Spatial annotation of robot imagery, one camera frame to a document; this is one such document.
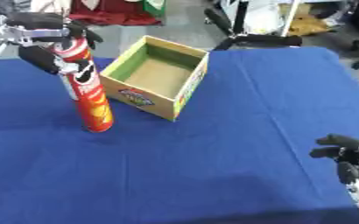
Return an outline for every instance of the blue tablecloth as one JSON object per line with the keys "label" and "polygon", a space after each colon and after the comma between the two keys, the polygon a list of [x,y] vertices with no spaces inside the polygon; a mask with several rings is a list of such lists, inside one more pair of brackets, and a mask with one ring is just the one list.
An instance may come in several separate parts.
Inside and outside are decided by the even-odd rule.
{"label": "blue tablecloth", "polygon": [[0,224],[359,224],[334,163],[308,156],[359,138],[359,85],[332,52],[212,52],[176,123],[111,104],[116,125],[89,133],[57,77],[0,60]]}

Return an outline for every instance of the robotic arm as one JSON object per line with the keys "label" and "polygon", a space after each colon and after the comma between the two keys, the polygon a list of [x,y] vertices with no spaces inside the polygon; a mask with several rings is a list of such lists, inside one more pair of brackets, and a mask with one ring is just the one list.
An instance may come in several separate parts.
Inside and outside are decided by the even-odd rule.
{"label": "robotic arm", "polygon": [[359,140],[330,134],[316,143],[327,147],[313,149],[310,156],[332,158],[337,163],[338,178],[359,208]]}
{"label": "robotic arm", "polygon": [[53,43],[66,45],[74,38],[86,38],[95,49],[102,38],[84,24],[54,13],[23,12],[9,17],[0,15],[0,55],[8,45],[18,46],[18,54],[50,74],[80,72],[88,65],[85,61],[66,63],[46,48]]}

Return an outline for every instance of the pringles can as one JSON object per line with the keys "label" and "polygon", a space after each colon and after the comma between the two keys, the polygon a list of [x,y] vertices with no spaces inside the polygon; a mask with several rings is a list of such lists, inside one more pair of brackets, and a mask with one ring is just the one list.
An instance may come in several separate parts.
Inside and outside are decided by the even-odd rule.
{"label": "pringles can", "polygon": [[106,93],[99,80],[95,63],[85,38],[73,38],[66,44],[55,44],[52,51],[64,61],[86,60],[79,73],[60,74],[71,98],[77,105],[87,128],[92,132],[108,130],[114,122]]}

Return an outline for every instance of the cardboard box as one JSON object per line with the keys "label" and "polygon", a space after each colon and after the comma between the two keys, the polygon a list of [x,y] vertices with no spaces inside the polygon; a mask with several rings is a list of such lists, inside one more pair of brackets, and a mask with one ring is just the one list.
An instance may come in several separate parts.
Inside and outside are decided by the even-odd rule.
{"label": "cardboard box", "polygon": [[142,37],[101,72],[108,97],[174,121],[208,67],[208,52]]}

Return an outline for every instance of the robot finger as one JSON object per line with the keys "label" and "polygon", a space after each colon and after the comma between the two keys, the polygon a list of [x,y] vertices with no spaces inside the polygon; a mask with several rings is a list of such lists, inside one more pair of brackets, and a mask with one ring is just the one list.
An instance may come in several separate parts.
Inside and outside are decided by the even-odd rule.
{"label": "robot finger", "polygon": [[39,46],[20,46],[18,56],[47,73],[58,74],[60,71],[60,68],[54,63],[56,59],[54,54]]}
{"label": "robot finger", "polygon": [[359,170],[348,162],[340,162],[337,165],[337,174],[344,185],[353,184],[359,179]]}
{"label": "robot finger", "polygon": [[337,145],[339,147],[344,147],[348,150],[355,151],[359,149],[359,140],[349,136],[341,136],[336,134],[329,134],[326,137],[319,138],[316,140],[316,143],[321,145]]}
{"label": "robot finger", "polygon": [[27,30],[62,29],[64,18],[55,13],[18,12],[8,16],[5,23],[9,26],[22,25]]}
{"label": "robot finger", "polygon": [[337,158],[339,157],[339,153],[341,151],[341,147],[325,147],[313,149],[309,155],[311,158]]}

